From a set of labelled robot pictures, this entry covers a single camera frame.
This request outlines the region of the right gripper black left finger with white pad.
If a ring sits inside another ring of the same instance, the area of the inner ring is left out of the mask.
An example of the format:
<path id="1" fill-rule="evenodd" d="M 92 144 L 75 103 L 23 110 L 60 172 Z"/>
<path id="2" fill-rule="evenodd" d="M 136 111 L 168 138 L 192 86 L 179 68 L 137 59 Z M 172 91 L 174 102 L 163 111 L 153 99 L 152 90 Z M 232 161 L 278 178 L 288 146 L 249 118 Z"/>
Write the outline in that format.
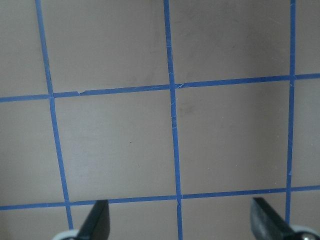
<path id="1" fill-rule="evenodd" d="M 76 240 L 107 240 L 110 235 L 110 211 L 108 200 L 97 200 L 79 232 Z"/>

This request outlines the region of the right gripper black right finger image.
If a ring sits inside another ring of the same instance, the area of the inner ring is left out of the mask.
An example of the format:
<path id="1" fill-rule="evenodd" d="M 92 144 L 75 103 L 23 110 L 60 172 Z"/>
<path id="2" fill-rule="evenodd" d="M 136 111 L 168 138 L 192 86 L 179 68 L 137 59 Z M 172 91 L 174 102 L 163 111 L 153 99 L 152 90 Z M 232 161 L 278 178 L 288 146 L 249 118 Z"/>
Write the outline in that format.
<path id="1" fill-rule="evenodd" d="M 250 203 L 250 229 L 256 240 L 294 240 L 294 230 L 262 197 Z"/>

